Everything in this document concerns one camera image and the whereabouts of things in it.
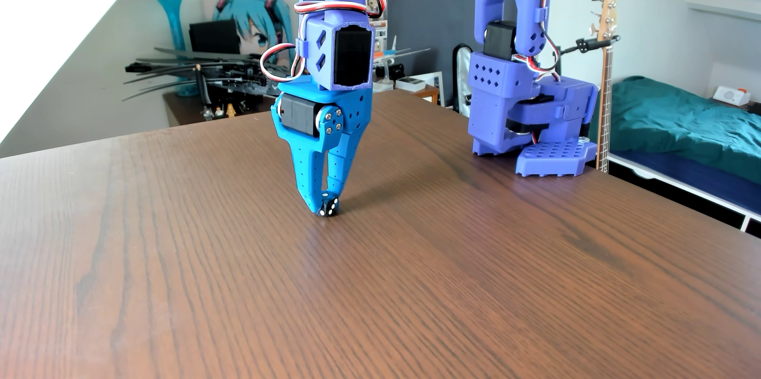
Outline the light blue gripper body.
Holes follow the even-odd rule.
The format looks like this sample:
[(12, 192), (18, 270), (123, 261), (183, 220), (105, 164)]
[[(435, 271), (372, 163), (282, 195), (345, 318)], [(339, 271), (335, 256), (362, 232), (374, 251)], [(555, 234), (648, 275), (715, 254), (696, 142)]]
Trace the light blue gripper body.
[(272, 119), (292, 150), (356, 154), (371, 118), (371, 89), (324, 90), (311, 77), (282, 82), (278, 88)]

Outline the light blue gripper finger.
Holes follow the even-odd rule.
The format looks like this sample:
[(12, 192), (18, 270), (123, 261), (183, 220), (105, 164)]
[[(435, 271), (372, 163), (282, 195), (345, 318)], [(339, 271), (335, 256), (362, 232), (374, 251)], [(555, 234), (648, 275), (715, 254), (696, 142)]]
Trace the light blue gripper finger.
[(319, 150), (319, 139), (289, 128), (280, 128), (279, 136), (290, 146), (296, 186), (301, 198), (312, 213), (319, 213), (323, 198), (324, 160), (324, 153)]
[(356, 122), (335, 105), (318, 111), (319, 151), (327, 153), (327, 191), (339, 197), (356, 154)]

